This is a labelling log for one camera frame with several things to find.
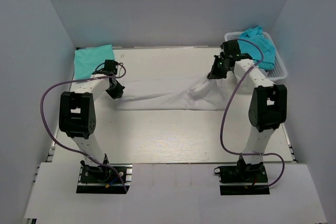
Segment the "white t shirt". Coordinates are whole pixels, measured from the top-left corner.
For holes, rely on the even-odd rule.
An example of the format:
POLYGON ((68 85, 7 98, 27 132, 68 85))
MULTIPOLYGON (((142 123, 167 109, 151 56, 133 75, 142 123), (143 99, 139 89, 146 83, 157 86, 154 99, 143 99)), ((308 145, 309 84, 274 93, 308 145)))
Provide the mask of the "white t shirt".
POLYGON ((129 80, 118 110, 224 110, 234 82, 230 79, 163 77, 129 80))

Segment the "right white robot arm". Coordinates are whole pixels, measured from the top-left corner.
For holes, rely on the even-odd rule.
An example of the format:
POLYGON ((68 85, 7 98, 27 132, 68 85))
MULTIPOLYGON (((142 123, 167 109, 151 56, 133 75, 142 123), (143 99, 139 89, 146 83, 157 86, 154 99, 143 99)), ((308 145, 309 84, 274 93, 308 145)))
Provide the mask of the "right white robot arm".
POLYGON ((248 109, 250 134, 244 150, 238 154, 244 164, 237 168, 238 177, 247 182, 256 175, 254 166, 259 166, 267 155, 265 149, 270 137, 287 118, 287 88, 269 80, 259 70, 262 60, 255 61, 250 54, 242 53, 239 41, 235 39, 222 43, 221 52, 215 55, 207 77, 210 80, 225 79, 228 72, 232 72, 240 78, 228 105, 242 83, 246 83, 252 91, 248 109))

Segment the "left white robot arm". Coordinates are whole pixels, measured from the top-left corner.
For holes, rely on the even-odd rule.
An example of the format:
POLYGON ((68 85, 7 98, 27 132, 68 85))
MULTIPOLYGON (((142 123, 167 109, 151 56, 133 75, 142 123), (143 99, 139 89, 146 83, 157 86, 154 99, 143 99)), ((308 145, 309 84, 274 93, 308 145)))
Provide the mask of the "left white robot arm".
POLYGON ((84 156, 83 164, 94 166, 93 176, 101 182, 110 178, 111 168, 95 137, 95 101, 103 93, 120 99, 125 87, 118 81, 126 74, 122 63, 106 60, 90 78, 75 80, 78 86, 60 96, 59 129, 71 138, 84 156))

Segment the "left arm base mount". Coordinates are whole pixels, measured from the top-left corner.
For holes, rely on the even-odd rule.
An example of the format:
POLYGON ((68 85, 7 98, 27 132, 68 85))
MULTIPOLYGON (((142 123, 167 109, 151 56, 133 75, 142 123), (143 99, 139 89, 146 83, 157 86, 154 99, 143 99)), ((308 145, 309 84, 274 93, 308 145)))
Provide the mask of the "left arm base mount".
POLYGON ((89 166, 82 160, 77 182, 77 194, 126 194, 131 185, 131 164, 109 164, 114 170, 89 166))

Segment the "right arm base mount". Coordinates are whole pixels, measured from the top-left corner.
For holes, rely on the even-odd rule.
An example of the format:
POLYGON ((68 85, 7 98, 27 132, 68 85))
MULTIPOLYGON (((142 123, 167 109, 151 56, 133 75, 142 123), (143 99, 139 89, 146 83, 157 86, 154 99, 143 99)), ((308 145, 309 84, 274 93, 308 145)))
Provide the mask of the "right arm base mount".
POLYGON ((240 157, 236 165, 214 168, 222 196, 269 195, 268 177, 262 162, 246 164, 240 157))

